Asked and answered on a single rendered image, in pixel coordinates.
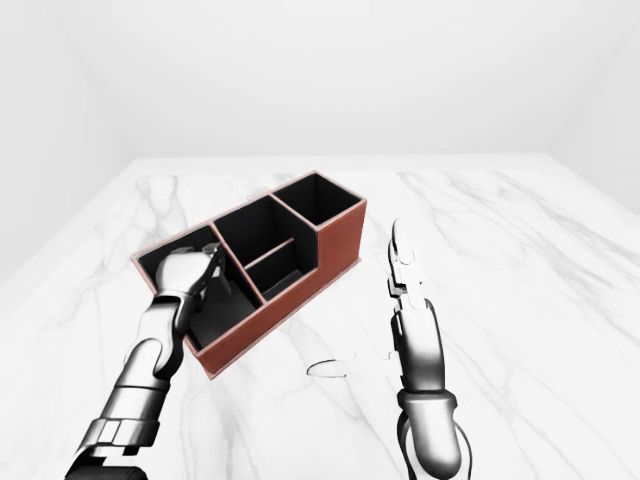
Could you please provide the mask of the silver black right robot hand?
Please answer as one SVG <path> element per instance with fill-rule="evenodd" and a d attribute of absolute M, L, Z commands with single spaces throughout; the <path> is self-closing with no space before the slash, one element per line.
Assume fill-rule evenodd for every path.
<path fill-rule="evenodd" d="M 308 367 L 307 374 L 351 380 L 396 374 L 407 391 L 443 391 L 445 361 L 438 321 L 424 291 L 425 275 L 414 249 L 411 226 L 402 218 L 393 222 L 388 261 L 387 286 L 394 300 L 390 320 L 393 350 L 319 361 Z"/>

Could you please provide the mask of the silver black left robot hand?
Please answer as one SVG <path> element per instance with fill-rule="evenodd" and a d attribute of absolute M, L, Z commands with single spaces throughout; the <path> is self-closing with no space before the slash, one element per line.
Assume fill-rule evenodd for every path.
<path fill-rule="evenodd" d="M 231 295 L 230 282 L 225 276 L 226 257 L 221 242 L 206 244 L 201 250 L 180 247 L 163 259 L 156 272 L 159 295 L 186 296 L 196 301 L 200 309 L 211 279 L 216 278 L 226 294 Z"/>

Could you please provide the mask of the red-brown desk caddy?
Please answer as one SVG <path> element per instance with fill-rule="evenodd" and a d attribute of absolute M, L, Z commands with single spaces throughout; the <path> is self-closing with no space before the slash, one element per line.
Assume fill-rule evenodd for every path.
<path fill-rule="evenodd" d="M 218 242 L 230 286 L 213 283 L 187 331 L 209 377 L 252 348 L 359 259 L 365 198 L 310 172 L 136 253 L 150 287 L 178 247 Z"/>

